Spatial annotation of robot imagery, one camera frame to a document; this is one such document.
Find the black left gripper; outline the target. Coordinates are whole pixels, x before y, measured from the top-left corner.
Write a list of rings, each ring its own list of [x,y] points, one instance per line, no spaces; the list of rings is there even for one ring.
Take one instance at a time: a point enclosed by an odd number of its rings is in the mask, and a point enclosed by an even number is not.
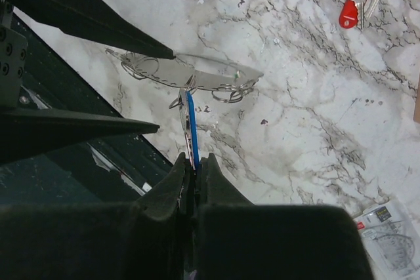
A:
[[[128,23],[103,0],[1,0],[1,109],[17,106],[27,39],[11,29],[15,5],[35,21],[103,45],[172,60],[173,50]],[[57,109],[18,108],[1,113],[1,164],[80,142],[121,134],[153,134],[159,125]]]

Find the blue key tag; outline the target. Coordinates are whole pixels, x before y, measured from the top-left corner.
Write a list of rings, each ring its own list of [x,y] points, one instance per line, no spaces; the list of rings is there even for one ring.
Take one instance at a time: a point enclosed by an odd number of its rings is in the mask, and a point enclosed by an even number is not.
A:
[[[200,158],[198,154],[198,137],[196,129],[196,116],[192,93],[186,89],[179,89],[178,98],[174,100],[169,109],[178,108],[180,122],[186,140],[186,148],[190,164],[194,171],[197,171]]]

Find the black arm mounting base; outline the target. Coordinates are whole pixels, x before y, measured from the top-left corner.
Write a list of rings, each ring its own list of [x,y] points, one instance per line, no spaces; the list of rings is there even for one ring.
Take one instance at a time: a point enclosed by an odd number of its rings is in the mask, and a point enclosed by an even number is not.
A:
[[[17,15],[1,28],[1,203],[133,201],[171,169]]]

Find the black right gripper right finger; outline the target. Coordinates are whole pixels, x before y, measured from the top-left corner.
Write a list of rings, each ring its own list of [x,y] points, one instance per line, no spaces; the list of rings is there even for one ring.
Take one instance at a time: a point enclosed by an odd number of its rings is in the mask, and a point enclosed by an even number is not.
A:
[[[199,174],[198,279],[373,279],[350,215],[331,205],[254,205],[213,154]]]

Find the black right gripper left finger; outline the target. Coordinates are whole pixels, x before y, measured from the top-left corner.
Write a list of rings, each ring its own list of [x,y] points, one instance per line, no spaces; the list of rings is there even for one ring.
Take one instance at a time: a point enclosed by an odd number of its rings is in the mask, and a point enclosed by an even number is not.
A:
[[[2,279],[182,279],[181,153],[136,201],[4,205]]]

